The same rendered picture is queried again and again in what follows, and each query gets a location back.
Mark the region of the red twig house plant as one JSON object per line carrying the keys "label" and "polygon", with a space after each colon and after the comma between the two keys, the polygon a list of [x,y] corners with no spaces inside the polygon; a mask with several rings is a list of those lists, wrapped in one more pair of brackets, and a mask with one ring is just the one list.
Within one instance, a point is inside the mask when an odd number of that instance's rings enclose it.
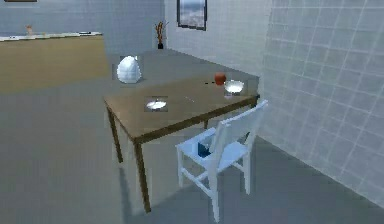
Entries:
{"label": "red twig house plant", "polygon": [[167,22],[160,21],[155,24],[155,31],[156,31],[156,39],[158,41],[157,47],[159,49],[164,48],[164,40],[166,39],[165,31],[166,26],[168,25]]}

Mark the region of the yellow counter with white top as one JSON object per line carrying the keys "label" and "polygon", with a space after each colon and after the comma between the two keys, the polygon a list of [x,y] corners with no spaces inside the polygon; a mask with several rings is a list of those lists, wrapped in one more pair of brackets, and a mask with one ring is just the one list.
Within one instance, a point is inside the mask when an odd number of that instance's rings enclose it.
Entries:
{"label": "yellow counter with white top", "polygon": [[0,94],[108,75],[102,35],[0,41]]}

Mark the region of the white wooden chair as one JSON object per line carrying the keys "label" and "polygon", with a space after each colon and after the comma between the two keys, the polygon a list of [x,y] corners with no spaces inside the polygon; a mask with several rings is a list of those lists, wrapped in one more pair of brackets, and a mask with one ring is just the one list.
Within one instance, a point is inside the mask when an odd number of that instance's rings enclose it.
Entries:
{"label": "white wooden chair", "polygon": [[[199,187],[211,199],[216,222],[220,220],[218,175],[221,172],[231,166],[239,169],[244,176],[245,191],[250,194],[251,152],[267,107],[268,101],[263,100],[235,117],[220,121],[216,128],[176,145],[179,186],[182,187],[183,179],[188,178]],[[205,158],[198,155],[199,142],[210,144],[210,155]],[[204,172],[192,175],[183,165],[184,156],[201,166]]]}

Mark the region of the brown wooden table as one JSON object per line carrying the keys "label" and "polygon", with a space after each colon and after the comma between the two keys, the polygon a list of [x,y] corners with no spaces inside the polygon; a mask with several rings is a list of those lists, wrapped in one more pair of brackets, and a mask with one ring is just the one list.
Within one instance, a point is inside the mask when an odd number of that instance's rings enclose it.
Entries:
{"label": "brown wooden table", "polygon": [[[119,161],[123,160],[117,129],[122,128],[133,144],[144,211],[151,211],[142,145],[234,110],[254,107],[260,98],[255,86],[226,97],[225,88],[209,76],[192,77],[123,91],[104,98]],[[158,110],[146,107],[151,101],[165,101]]]}

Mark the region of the white bowl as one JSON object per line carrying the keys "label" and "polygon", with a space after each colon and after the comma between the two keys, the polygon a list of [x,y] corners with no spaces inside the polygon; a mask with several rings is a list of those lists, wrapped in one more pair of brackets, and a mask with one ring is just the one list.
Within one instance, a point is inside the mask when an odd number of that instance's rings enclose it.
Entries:
{"label": "white bowl", "polygon": [[224,83],[224,88],[227,92],[236,94],[243,90],[244,83],[241,81],[229,80]]}

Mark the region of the dark blue box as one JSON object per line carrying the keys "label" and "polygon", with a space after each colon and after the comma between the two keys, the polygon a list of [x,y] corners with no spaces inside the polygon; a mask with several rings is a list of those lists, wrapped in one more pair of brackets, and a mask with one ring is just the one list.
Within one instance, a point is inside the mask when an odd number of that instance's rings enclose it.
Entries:
{"label": "dark blue box", "polygon": [[198,143],[198,155],[201,158],[205,158],[208,155],[210,155],[209,149],[210,149],[210,144],[209,143],[203,143],[203,142],[199,142]]}

